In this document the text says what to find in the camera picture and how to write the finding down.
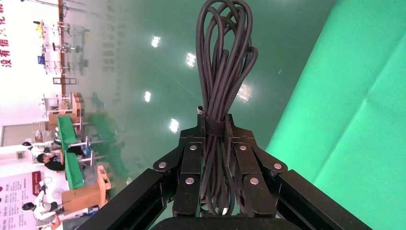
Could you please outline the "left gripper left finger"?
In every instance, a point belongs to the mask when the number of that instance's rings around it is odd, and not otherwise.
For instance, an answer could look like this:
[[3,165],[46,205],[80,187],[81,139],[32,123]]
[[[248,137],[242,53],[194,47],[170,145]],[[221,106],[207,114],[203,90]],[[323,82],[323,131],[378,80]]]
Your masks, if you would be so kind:
[[204,116],[197,115],[197,125],[182,130],[178,146],[153,164],[153,170],[163,174],[162,195],[173,202],[174,217],[200,215],[205,141]]

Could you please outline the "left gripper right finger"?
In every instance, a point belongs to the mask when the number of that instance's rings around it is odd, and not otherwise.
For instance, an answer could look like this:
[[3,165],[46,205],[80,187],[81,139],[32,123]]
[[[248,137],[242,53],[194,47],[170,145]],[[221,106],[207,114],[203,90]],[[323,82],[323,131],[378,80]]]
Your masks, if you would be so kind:
[[225,141],[240,213],[275,217],[280,188],[276,177],[288,170],[287,165],[261,149],[252,131],[235,126],[231,114],[226,115]]

